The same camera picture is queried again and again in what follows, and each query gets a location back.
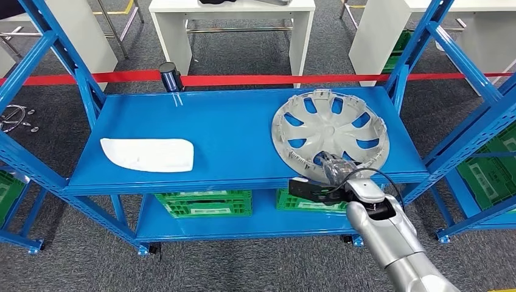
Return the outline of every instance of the red barrier tape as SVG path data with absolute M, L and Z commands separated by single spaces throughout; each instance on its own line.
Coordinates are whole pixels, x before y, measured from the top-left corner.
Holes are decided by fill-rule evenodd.
M 511 76 L 512 73 L 486 73 L 486 77 Z M 120 71 L 110 73 L 93 74 L 97 82 L 141 82 L 160 81 L 157 70 Z M 428 73 L 410 74 L 408 80 L 439 80 L 462 79 L 461 73 Z M 359 81 L 386 81 L 389 74 L 382 75 L 190 75 L 182 76 L 184 86 L 223 86 L 223 85 L 278 85 L 292 83 L 335 83 L 335 82 L 359 82 Z M 24 83 L 25 86 L 33 85 L 70 85 L 75 84 L 71 75 L 47 75 L 32 76 Z

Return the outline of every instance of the robotic arm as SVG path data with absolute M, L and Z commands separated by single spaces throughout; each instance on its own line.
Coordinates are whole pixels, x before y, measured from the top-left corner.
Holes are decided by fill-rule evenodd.
M 351 179 L 344 187 L 358 198 L 347 205 L 347 218 L 396 291 L 459 291 L 428 259 L 416 229 L 393 196 L 383 193 L 370 179 Z M 368 209 L 376 204 L 386 208 L 372 218 Z
M 331 185 L 339 187 L 295 178 L 288 184 L 289 193 L 326 205 L 348 202 L 346 215 L 351 226 L 362 236 L 397 292 L 459 291 L 430 262 L 416 228 L 393 196 L 385 194 L 371 179 L 348 179 L 358 170 L 341 157 L 326 154 L 322 164 Z

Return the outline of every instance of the gray carpet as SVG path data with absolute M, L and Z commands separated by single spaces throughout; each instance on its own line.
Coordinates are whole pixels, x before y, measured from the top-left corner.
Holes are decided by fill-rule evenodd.
M 106 5 L 108 10 L 121 10 L 123 2 L 106 0 Z M 147 10 L 150 0 L 140 3 L 147 23 L 140 27 L 135 23 L 130 30 L 125 45 L 131 58 L 120 61 L 117 70 L 157 68 L 164 61 Z M 347 52 L 354 29 L 349 19 L 338 19 L 339 0 L 316 0 L 316 5 L 305 73 L 353 73 Z M 354 13 L 360 19 L 360 11 Z M 123 18 L 113 17 L 119 31 Z M 196 21 L 190 25 L 257 23 L 281 24 Z M 5 24 L 0 26 L 1 30 L 8 28 Z M 198 60 L 192 62 L 191 74 L 290 73 L 288 38 L 283 32 L 195 35 L 191 41 L 193 57 Z M 26 53 L 33 42 L 16 39 L 13 43 Z M 111 45 L 121 59 L 115 42 L 111 41 Z M 434 45 L 429 46 L 416 68 L 416 72 L 453 71 L 453 65 Z M 35 74 L 64 72 L 49 54 Z M 119 83 L 109 85 L 106 91 L 162 91 L 162 85 Z M 15 102 L 36 109 L 29 122 L 41 130 L 33 134 L 19 128 L 12 136 L 60 174 L 70 175 L 89 134 L 77 88 L 23 88 Z M 402 118 L 416 147 L 425 155 L 480 102 L 463 80 L 410 82 Z M 458 217 L 446 187 L 440 183 L 438 188 Z M 37 189 L 32 190 L 25 200 L 13 228 L 19 227 L 36 193 Z M 139 199 L 123 198 L 132 225 Z M 109 205 L 106 198 L 95 200 Z M 453 237 L 452 244 L 440 245 L 433 232 L 443 227 L 444 222 L 429 194 L 408 206 L 407 214 L 419 231 L 429 258 L 462 291 L 516 288 L 515 231 L 468 232 Z M 28 255 L 23 249 L 0 244 L 0 291 L 392 290 L 367 249 L 353 248 L 337 236 L 165 243 L 161 259 L 158 255 L 142 258 L 128 244 L 52 195 L 45 199 L 31 236 L 45 238 L 47 248 L 41 254 Z

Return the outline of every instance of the blue metal shelf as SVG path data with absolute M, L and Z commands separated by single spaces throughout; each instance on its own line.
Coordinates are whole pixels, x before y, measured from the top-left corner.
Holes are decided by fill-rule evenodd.
M 469 229 L 516 228 L 516 212 L 512 212 L 512 210 L 516 208 L 516 196 L 504 200 L 488 210 L 482 211 L 476 203 L 473 193 L 457 170 L 453 169 L 445 178 L 451 194 L 462 212 L 464 220 L 456 223 L 452 219 L 452 216 L 440 196 L 433 190 L 434 199 L 448 225 L 447 228 L 437 231 L 438 238 L 441 242 L 447 242 L 449 236 L 462 233 Z
M 70 178 L 60 176 L 0 132 L 0 158 L 5 163 L 115 233 L 141 254 L 148 253 L 148 243 L 153 241 L 354 233 L 341 215 L 274 208 L 270 189 L 285 187 L 287 179 L 297 174 L 282 162 L 273 147 L 271 120 L 289 97 L 312 89 L 174 93 L 181 94 L 184 106 L 180 107 L 175 106 L 171 93 L 107 97 L 45 1 L 19 1 L 42 37 L 0 87 L 0 109 L 11 102 L 42 56 L 52 48 L 78 83 L 92 132 Z M 516 205 L 515 196 L 480 212 L 454 171 L 458 164 L 516 119 L 516 75 L 499 89 L 494 88 L 439 27 L 452 3 L 453 0 L 430 2 L 385 86 L 333 89 L 358 96 L 385 120 L 391 146 L 382 170 L 395 182 L 408 183 L 403 195 L 406 203 L 446 176 L 465 220 L 455 223 L 436 190 L 431 189 L 449 225 L 438 232 L 441 240 L 470 228 L 513 226 L 513 215 L 504 213 Z M 421 160 L 398 113 L 408 74 L 431 37 L 483 95 L 484 103 Z M 123 169 L 111 163 L 103 153 L 100 139 L 105 137 L 187 139 L 195 149 L 193 170 L 148 173 Z M 386 183 L 378 176 L 373 179 Z M 127 225 L 120 201 L 121 194 L 207 189 L 259 189 L 254 194 L 254 215 L 176 220 L 152 195 L 145 195 L 135 232 Z M 89 195 L 110 195 L 116 216 L 89 199 Z
M 206 189 L 277 189 L 297 176 L 271 140 L 272 118 L 295 94 L 313 89 L 182 92 L 176 107 L 170 93 L 108 96 L 66 193 L 156 193 Z M 384 88 L 333 89 L 354 94 L 385 121 L 391 143 L 382 170 L 397 183 L 429 174 Z M 100 139 L 182 138 L 193 143 L 193 170 L 151 173 L 125 169 L 104 154 Z M 387 181 L 378 176 L 379 183 Z
M 11 243 L 16 246 L 20 246 L 22 248 L 26 248 L 29 251 L 29 254 L 37 254 L 40 249 L 43 246 L 43 240 L 42 239 L 36 239 L 31 240 L 27 238 L 30 228 L 32 227 L 32 224 L 34 223 L 36 216 L 38 215 L 38 211 L 40 210 L 40 207 L 43 203 L 43 200 L 47 194 L 47 191 L 45 189 L 41 189 L 40 193 L 34 200 L 34 203 L 32 205 L 32 208 L 25 219 L 23 226 L 19 230 L 17 234 L 13 233 L 9 230 L 9 226 L 14 219 L 16 212 L 18 211 L 21 203 L 25 199 L 25 196 L 27 195 L 27 192 L 29 191 L 32 182 L 29 180 L 29 178 L 25 175 L 23 175 L 20 172 L 17 172 L 16 170 L 12 169 L 11 167 L 2 166 L 0 167 L 0 170 L 4 170 L 6 172 L 9 172 L 12 174 L 16 179 L 19 179 L 20 181 L 25 183 L 25 186 L 23 187 L 20 195 L 16 198 L 16 200 L 13 202 L 11 207 L 9 208 L 9 211 L 7 212 L 5 216 L 5 221 L 0 226 L 0 242 L 7 242 Z
M 153 195 L 146 195 L 136 239 L 165 242 L 355 233 L 345 214 L 276 210 L 275 205 L 274 190 L 255 190 L 252 216 L 176 219 Z

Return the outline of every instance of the black cylindrical object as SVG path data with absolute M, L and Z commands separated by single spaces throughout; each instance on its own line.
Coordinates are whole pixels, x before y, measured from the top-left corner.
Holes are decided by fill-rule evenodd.
M 184 86 L 181 82 L 181 73 L 177 70 L 174 63 L 165 62 L 159 65 L 159 73 L 167 92 L 183 91 Z

